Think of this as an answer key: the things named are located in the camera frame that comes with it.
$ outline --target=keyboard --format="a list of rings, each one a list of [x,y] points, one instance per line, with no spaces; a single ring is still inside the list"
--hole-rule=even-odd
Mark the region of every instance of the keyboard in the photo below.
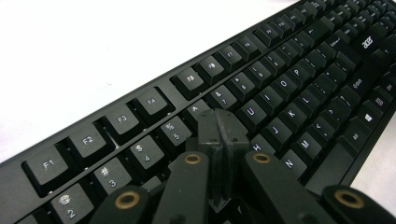
[[[395,24],[385,0],[283,9],[3,162],[0,222],[86,222],[115,189],[155,188],[210,108],[308,190],[350,185],[395,112]]]

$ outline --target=function key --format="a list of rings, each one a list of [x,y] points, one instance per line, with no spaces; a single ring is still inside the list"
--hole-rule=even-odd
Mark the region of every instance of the function key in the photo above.
[[[73,154],[82,166],[90,166],[114,149],[105,131],[92,123],[84,126],[67,138]]]
[[[201,77],[190,67],[172,77],[171,80],[187,100],[207,89]]]
[[[166,97],[162,95],[158,88],[152,88],[139,95],[133,100],[133,104],[137,112],[149,124],[162,119],[173,110],[171,104],[167,102]]]
[[[233,48],[242,56],[245,62],[248,62],[260,55],[259,48],[257,48],[257,46],[247,36],[244,36],[233,43]]]
[[[124,144],[131,140],[143,129],[142,123],[127,105],[121,105],[107,113],[102,117],[102,121],[118,144]]]
[[[215,84],[227,75],[224,68],[213,56],[209,56],[200,61],[194,66],[194,69],[209,85]]]
[[[58,151],[49,147],[27,160],[23,167],[41,197],[59,188],[77,173],[77,166],[67,154],[66,148]]]
[[[223,65],[224,69],[228,73],[235,71],[244,64],[241,55],[239,55],[231,46],[221,49],[215,54],[215,58]]]

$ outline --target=key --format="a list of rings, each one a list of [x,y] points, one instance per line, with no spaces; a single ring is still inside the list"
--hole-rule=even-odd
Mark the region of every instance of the key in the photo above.
[[[322,150],[322,146],[307,132],[303,133],[291,148],[307,165],[311,165]]]
[[[206,96],[212,108],[221,108],[225,110],[235,110],[239,103],[233,94],[224,86],[221,85]]]
[[[221,49],[215,54],[216,60],[224,67],[225,71],[231,73],[244,64],[241,55],[231,46]]]
[[[133,144],[126,153],[144,179],[154,175],[164,162],[163,152],[150,135]]]
[[[114,149],[104,130],[92,123],[72,133],[67,138],[67,143],[81,166],[94,164]]]
[[[305,163],[293,152],[293,150],[286,152],[280,160],[295,174],[296,179],[299,179],[307,168]]]
[[[88,221],[95,203],[89,192],[89,186],[75,184],[50,201],[50,208],[61,223],[78,223]]]
[[[306,189],[317,195],[320,195],[328,186],[338,185],[354,161],[354,157],[340,144],[336,144],[329,150],[330,153],[305,185]]]
[[[121,105],[102,117],[102,121],[110,135],[120,145],[131,140],[143,129],[142,123],[136,118],[127,105]]]
[[[157,134],[174,158],[184,152],[186,139],[192,136],[190,129],[179,117],[166,121],[157,130]]]
[[[261,54],[259,48],[247,37],[244,36],[232,44],[233,48],[241,55],[245,62]]]
[[[133,100],[133,104],[148,124],[157,122],[173,110],[158,88],[152,88],[139,95]]]
[[[126,161],[114,158],[95,170],[92,178],[103,197],[128,185],[132,178],[125,169]]]
[[[262,136],[276,151],[280,151],[289,142],[291,135],[291,130],[279,118],[274,118],[262,129]]]
[[[194,66],[194,70],[198,72],[198,75],[209,85],[213,85],[225,76],[227,76],[227,72],[225,69],[219,64],[219,62],[213,58],[213,56],[209,56],[198,64]]]
[[[187,100],[207,89],[201,77],[190,67],[172,77],[171,80]]]
[[[210,109],[210,107],[204,102],[204,100],[199,100],[193,105],[189,106],[185,111],[183,111],[183,117],[190,124],[190,126],[197,131],[198,130],[198,115],[201,112]]]
[[[250,141],[250,149],[256,151],[265,151],[271,154],[275,154],[276,151],[274,148],[268,143],[265,138],[262,137],[261,134],[257,134],[251,141]]]
[[[257,91],[253,82],[244,73],[238,73],[238,75],[231,78],[227,81],[226,86],[240,102],[250,99]]]
[[[23,167],[41,197],[59,188],[73,178],[78,171],[66,148],[60,148],[58,151],[56,146],[51,146],[34,155],[23,164]]]
[[[235,115],[251,133],[257,132],[268,118],[267,114],[253,99],[238,109]]]

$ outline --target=black key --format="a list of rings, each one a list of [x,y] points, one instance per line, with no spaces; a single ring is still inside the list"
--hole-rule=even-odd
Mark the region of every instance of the black key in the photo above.
[[[280,151],[291,139],[292,132],[279,118],[274,118],[262,129],[262,135],[276,151]]]
[[[382,27],[381,24],[376,23],[356,39],[352,44],[352,48],[361,54],[370,54],[387,36],[387,32],[388,31]]]
[[[280,160],[295,174],[296,179],[300,178],[307,168],[305,163],[293,152],[293,150],[286,152]]]
[[[197,131],[198,130],[198,116],[201,112],[210,109],[210,107],[204,102],[204,100],[199,100],[193,105],[189,106],[185,111],[183,111],[183,117],[190,124],[190,126]]]
[[[259,104],[263,110],[269,115],[273,116],[275,112],[285,103],[282,97],[270,86],[262,90],[254,100]]]
[[[340,144],[335,145],[329,150],[329,155],[327,155],[323,163],[305,185],[306,189],[311,190],[317,195],[321,195],[323,189],[328,186],[338,185],[354,161],[354,157]]]
[[[67,143],[81,166],[90,166],[114,149],[102,128],[87,124],[67,138]]]
[[[66,148],[61,149],[58,151],[55,146],[49,147],[23,165],[41,197],[59,188],[77,173],[78,168],[71,161]]]
[[[209,56],[194,66],[201,78],[210,86],[227,76],[224,68],[213,56]]]
[[[344,132],[337,138],[337,142],[344,144],[352,155],[357,155],[366,143],[370,133],[370,129],[361,120],[353,118],[349,121]]]
[[[324,40],[325,37],[327,37],[327,35],[330,33],[330,29],[327,28],[327,26],[323,24],[322,21],[316,21],[305,28],[304,33],[312,39],[312,48]]]
[[[106,197],[116,189],[120,189],[132,181],[124,164],[126,164],[125,161],[121,163],[119,158],[116,157],[93,172],[94,184],[102,196]]]
[[[254,32],[262,43],[264,43],[268,48],[272,47],[274,44],[279,42],[280,35],[277,31],[268,24],[264,24],[258,30]]]
[[[147,135],[127,150],[128,158],[144,178],[154,175],[162,167],[164,154],[151,136]]]
[[[142,123],[136,118],[127,105],[121,105],[102,117],[102,121],[111,136],[118,144],[131,140],[143,129]]]
[[[244,71],[247,77],[254,83],[257,89],[261,89],[273,80],[275,74],[266,68],[260,61],[255,62]]]
[[[250,141],[250,149],[256,151],[265,151],[271,154],[275,154],[276,151],[274,148],[268,143],[265,138],[262,137],[261,134],[257,134],[251,141]]]
[[[139,95],[133,100],[133,104],[145,122],[149,124],[162,119],[173,110],[166,97],[157,88],[152,88]]]
[[[192,136],[190,129],[179,117],[165,122],[157,134],[173,157],[184,152],[186,139]]]
[[[206,100],[212,108],[221,108],[230,111],[235,110],[239,105],[238,100],[224,85],[210,92],[206,96]]]
[[[172,77],[171,80],[187,100],[207,89],[201,77],[190,67]]]
[[[242,64],[244,64],[241,55],[239,55],[231,46],[221,49],[215,54],[215,58],[228,73],[235,71]]]
[[[257,132],[268,118],[267,114],[253,99],[238,109],[235,115],[251,133]]]
[[[306,122],[306,114],[295,104],[291,103],[278,116],[293,133],[297,133]]]
[[[291,147],[307,165],[311,165],[322,150],[322,146],[307,132],[303,133]]]
[[[232,46],[239,55],[241,55],[245,62],[248,62],[261,54],[259,48],[257,48],[257,46],[247,36],[238,39],[232,44]]]
[[[50,207],[61,223],[78,223],[88,221],[89,214],[93,212],[94,202],[92,197],[84,190],[85,185],[75,184],[59,196],[50,201]]]
[[[277,78],[271,86],[285,102],[288,102],[298,90],[298,86],[286,74]]]
[[[226,86],[240,102],[250,99],[257,91],[253,82],[244,73],[239,73],[228,80]]]
[[[323,147],[329,143],[335,133],[335,129],[330,122],[322,116],[317,117],[307,130]]]

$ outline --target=j key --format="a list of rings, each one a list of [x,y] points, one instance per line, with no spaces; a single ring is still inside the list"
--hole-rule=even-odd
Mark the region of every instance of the j key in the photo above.
[[[292,132],[279,118],[274,118],[262,129],[262,135],[276,151],[280,151],[291,139]]]

